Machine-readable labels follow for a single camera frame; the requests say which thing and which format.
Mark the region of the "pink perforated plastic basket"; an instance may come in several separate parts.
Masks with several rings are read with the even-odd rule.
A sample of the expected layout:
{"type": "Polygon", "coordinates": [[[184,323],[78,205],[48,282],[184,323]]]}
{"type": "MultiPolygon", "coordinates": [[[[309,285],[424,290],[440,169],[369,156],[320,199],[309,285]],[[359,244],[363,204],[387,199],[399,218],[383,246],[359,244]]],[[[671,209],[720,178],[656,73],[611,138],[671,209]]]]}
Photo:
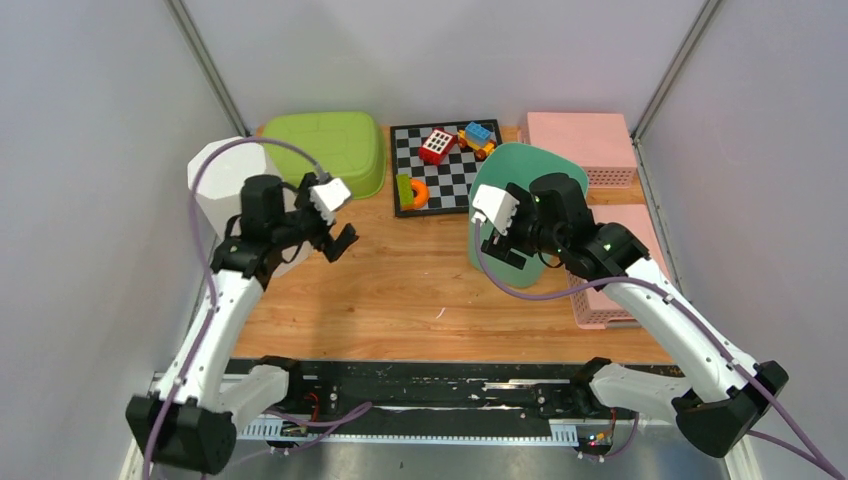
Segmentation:
{"type": "MultiPolygon", "coordinates": [[[[615,222],[627,227],[648,248],[650,256],[657,261],[663,273],[671,277],[646,205],[591,205],[590,209],[597,222],[615,222]]],[[[587,289],[570,296],[570,301],[575,322],[581,329],[639,327],[638,322],[625,309],[603,292],[587,289]]]]}

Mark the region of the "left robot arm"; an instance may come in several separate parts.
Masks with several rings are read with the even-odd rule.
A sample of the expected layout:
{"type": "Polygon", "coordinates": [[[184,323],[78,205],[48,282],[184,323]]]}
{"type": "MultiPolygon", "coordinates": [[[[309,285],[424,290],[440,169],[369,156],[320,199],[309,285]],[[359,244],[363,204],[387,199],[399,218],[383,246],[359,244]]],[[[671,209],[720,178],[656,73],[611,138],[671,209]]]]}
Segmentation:
{"type": "Polygon", "coordinates": [[[271,174],[247,178],[240,211],[225,224],[205,274],[199,317],[157,389],[133,396],[125,410],[143,455],[144,478],[155,465],[215,475],[229,463],[238,434],[272,405],[298,411],[306,386],[293,359],[261,359],[237,385],[221,383],[246,320],[281,265],[284,251],[306,244],[334,262],[357,241],[351,224],[333,236],[336,214],[353,199],[342,179],[308,173],[298,186],[271,174]]]}

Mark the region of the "green bin with white liner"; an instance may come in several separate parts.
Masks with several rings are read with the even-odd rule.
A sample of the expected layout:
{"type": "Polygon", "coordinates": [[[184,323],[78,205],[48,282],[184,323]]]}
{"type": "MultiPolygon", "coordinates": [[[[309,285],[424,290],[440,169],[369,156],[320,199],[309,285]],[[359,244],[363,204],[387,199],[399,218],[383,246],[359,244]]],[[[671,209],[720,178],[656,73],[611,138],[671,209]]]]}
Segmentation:
{"type": "MultiPolygon", "coordinates": [[[[565,173],[575,179],[586,198],[589,178],[577,164],[548,150],[518,142],[499,145],[482,162],[470,189],[470,199],[476,196],[480,185],[491,185],[505,189],[512,182],[528,190],[529,184],[538,177],[550,173],[565,173]]],[[[526,260],[523,269],[485,255],[487,265],[494,275],[513,289],[526,289],[534,285],[546,267],[536,257],[519,256],[526,260]]]]}

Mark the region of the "large green plastic container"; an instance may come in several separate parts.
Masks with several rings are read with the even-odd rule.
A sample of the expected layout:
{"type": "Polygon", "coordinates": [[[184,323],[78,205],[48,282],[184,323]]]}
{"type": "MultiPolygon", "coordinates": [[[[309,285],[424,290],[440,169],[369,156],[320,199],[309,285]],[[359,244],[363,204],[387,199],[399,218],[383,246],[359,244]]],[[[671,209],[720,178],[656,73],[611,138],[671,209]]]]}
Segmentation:
{"type": "Polygon", "coordinates": [[[256,134],[295,145],[342,179],[355,199],[380,192],[387,169],[383,132],[361,111],[282,115],[257,128],[256,134]]]}

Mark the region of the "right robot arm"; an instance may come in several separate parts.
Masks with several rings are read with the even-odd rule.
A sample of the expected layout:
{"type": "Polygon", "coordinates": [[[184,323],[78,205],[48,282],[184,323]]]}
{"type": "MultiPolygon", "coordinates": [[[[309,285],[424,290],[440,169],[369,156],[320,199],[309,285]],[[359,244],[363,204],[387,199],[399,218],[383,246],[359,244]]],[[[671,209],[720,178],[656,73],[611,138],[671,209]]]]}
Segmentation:
{"type": "Polygon", "coordinates": [[[721,458],[776,406],[788,381],[784,368],[755,360],[718,332],[631,230],[594,218],[577,180],[553,173],[525,188],[481,185],[471,209],[482,268],[495,259],[518,265],[534,255],[554,257],[582,289],[622,307],[680,369],[679,377],[668,377],[596,357],[566,393],[566,405],[580,415],[645,414],[674,424],[700,452],[721,458]]]}

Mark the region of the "white plastic bin liner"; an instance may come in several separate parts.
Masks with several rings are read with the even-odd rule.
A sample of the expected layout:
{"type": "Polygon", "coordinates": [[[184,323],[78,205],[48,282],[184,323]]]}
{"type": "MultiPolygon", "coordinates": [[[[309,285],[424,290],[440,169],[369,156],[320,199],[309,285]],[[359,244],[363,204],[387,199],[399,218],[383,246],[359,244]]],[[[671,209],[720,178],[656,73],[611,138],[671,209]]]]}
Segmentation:
{"type": "MultiPolygon", "coordinates": [[[[193,181],[203,162],[219,147],[244,137],[231,137],[207,144],[187,165],[187,183],[191,190],[193,181]]],[[[200,181],[196,201],[203,216],[216,233],[218,244],[224,239],[226,222],[241,213],[239,194],[244,180],[250,176],[271,174],[281,177],[273,165],[265,147],[256,143],[246,143],[231,147],[216,157],[205,170],[200,181]]],[[[312,253],[313,247],[304,242],[298,250],[291,247],[283,251],[284,260],[293,260],[289,264],[279,265],[273,277],[281,277],[304,262],[312,253]]]]}

